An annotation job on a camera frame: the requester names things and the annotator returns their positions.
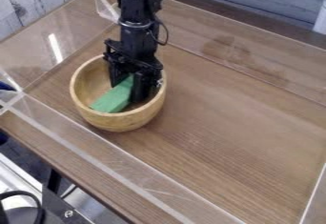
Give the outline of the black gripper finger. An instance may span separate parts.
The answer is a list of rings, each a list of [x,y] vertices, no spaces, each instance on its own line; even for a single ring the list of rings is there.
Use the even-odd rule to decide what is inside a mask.
[[[150,71],[136,71],[133,73],[133,84],[130,90],[130,102],[138,103],[149,96],[149,91],[157,86],[161,74]]]
[[[126,59],[110,59],[108,61],[110,87],[114,88],[133,73],[133,67]]]

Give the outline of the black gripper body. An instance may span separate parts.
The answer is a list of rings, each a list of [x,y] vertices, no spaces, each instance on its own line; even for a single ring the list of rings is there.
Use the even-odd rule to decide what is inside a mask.
[[[162,65],[154,53],[158,41],[158,26],[156,20],[149,20],[145,23],[130,23],[128,21],[118,21],[120,25],[120,39],[106,39],[104,41],[105,52],[102,54],[104,60],[126,59],[136,71],[158,72],[162,70]]]

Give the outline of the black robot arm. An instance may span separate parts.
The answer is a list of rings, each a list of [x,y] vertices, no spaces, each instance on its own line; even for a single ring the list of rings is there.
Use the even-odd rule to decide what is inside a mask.
[[[161,0],[117,0],[120,39],[104,41],[110,86],[132,76],[129,100],[142,102],[161,78],[162,64],[154,57],[158,42]]]

